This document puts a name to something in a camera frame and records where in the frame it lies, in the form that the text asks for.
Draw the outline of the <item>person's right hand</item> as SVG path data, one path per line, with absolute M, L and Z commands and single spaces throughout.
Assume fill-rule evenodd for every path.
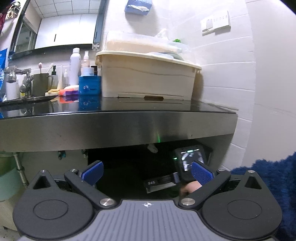
M 202 185 L 198 181 L 193 181 L 193 182 L 190 182 L 186 185 L 183 185 L 180 188 L 180 197 L 185 197 L 185 196 L 193 193 L 194 191 L 198 190 L 201 187 L 202 187 Z

